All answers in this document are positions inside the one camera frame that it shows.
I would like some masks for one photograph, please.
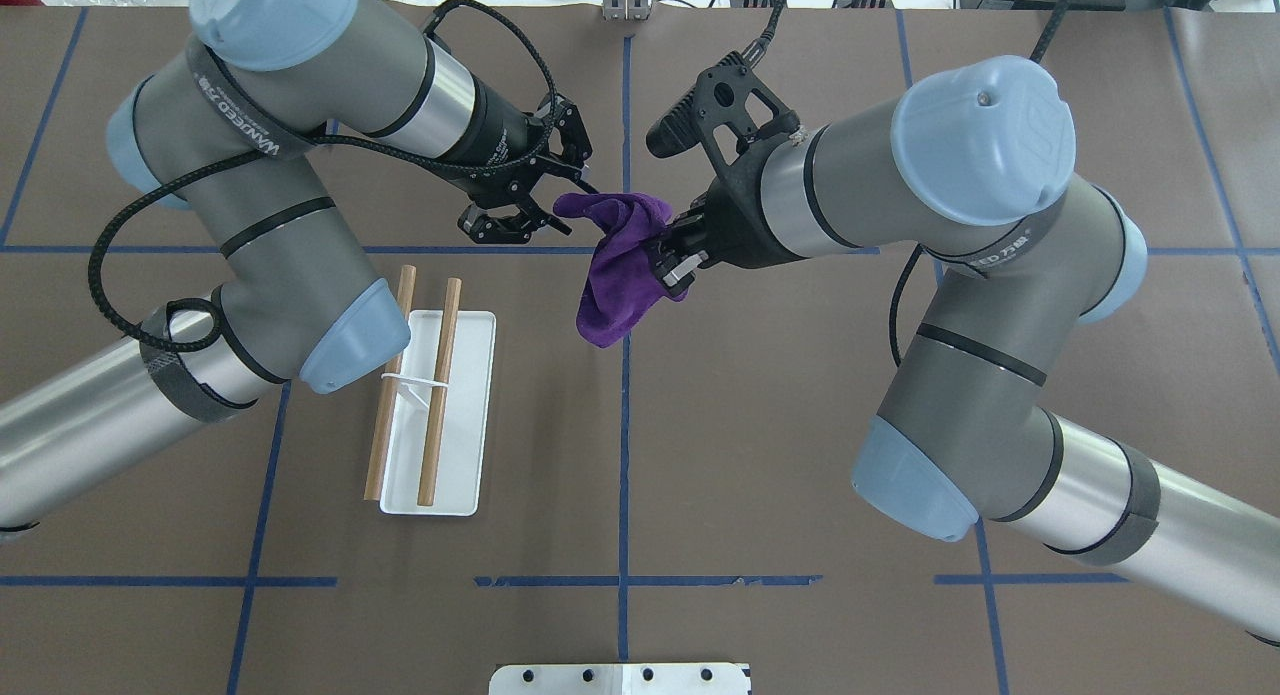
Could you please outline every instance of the purple towel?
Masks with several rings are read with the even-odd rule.
[[[644,193],[566,193],[552,209],[559,218],[590,218],[604,230],[586,273],[577,332],[588,343],[608,348],[659,298],[669,298],[649,268],[644,241],[667,230],[671,206]],[[680,302],[685,293],[672,300]]]

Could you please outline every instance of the white tray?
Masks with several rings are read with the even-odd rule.
[[[750,695],[750,668],[745,663],[507,666],[493,673],[489,695]]]
[[[401,375],[430,379],[435,375],[435,348],[440,339],[440,311],[413,311],[408,316],[411,339],[401,361]],[[497,317],[493,312],[460,312],[453,344],[449,394],[444,404],[440,467],[435,504],[417,504],[422,475],[422,445],[428,412],[397,393],[392,434],[383,474],[379,506],[389,515],[471,516],[480,504],[480,471],[489,417],[489,384]],[[429,389],[420,392],[429,401]]]

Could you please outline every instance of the wooden stick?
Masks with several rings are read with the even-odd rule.
[[[396,302],[408,320],[413,307],[413,285],[417,282],[417,269],[412,265],[401,266],[399,284],[396,285]],[[401,355],[387,363],[383,372],[399,375]],[[396,408],[396,380],[384,378],[378,392],[378,417],[374,420],[374,445],[369,454],[369,475],[365,476],[365,499],[380,500],[383,497],[383,474],[387,470],[387,452],[392,445],[392,411]]]
[[[435,376],[433,380],[449,381],[453,363],[453,335],[458,329],[458,303],[462,300],[462,280],[449,276],[444,288],[444,312],[440,314],[440,344],[435,348]],[[422,477],[417,483],[417,504],[435,504],[435,476],[440,470],[440,439],[444,435],[444,398],[448,388],[431,388],[430,412],[426,416],[426,445],[422,449]]]

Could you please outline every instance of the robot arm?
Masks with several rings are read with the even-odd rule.
[[[301,157],[348,142],[320,136],[330,118],[430,157],[416,163],[471,198],[460,225],[477,243],[567,230],[530,192],[547,174],[589,188],[576,108],[552,86],[538,113],[521,113],[472,76],[430,36],[453,5],[424,36],[378,0],[192,0],[196,36],[125,99],[109,151],[142,192],[261,156],[161,200],[195,209],[236,279],[207,294],[206,311],[157,308],[142,323],[154,340],[119,340],[0,407],[0,539],[274,385],[301,378],[330,393],[406,347],[387,282]],[[553,133],[562,154],[550,152]],[[518,212],[488,215],[502,206]],[[206,339],[214,314],[209,347],[173,344]]]
[[[751,122],[750,97],[772,122]],[[1280,640],[1280,518],[1036,404],[1075,323],[1129,300],[1147,256],[1120,204],[1073,174],[1070,111],[1046,70],[1006,56],[943,72],[809,134],[731,54],[648,143],[658,157],[703,145],[717,174],[650,244],[668,291],[695,266],[893,241],[947,264],[854,467],[877,509],[946,541],[979,516],[1007,522]]]

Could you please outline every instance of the brown table surface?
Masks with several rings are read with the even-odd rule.
[[[655,161],[644,131],[762,13],[507,12],[580,102],[595,186],[677,207],[705,188],[704,157]],[[1043,19],[788,12],[760,76],[822,125],[1029,52]],[[115,338],[83,283],[88,244],[134,197],[102,131],[187,33],[180,10],[0,8],[0,402]],[[1267,15],[1071,13],[1044,60],[1079,172],[1125,204],[1152,259],[1129,306],[1073,337],[1043,404],[1267,512],[1277,35]],[[535,106],[536,72],[497,26],[460,13],[444,36]],[[504,663],[617,660],[750,663],[755,692],[786,695],[1275,691],[1280,653],[1230,623],[995,523],[928,540],[852,493],[906,247],[714,268],[595,349],[573,330],[585,227],[476,250],[449,186],[371,154],[312,159],[376,268],[419,268],[416,307],[462,276],[463,308],[498,317],[479,513],[361,502],[375,376],[285,388],[0,549],[0,692],[483,694]],[[108,284],[137,317],[229,276],[188,212],[143,212],[119,241]],[[905,332],[932,288],[923,268]]]

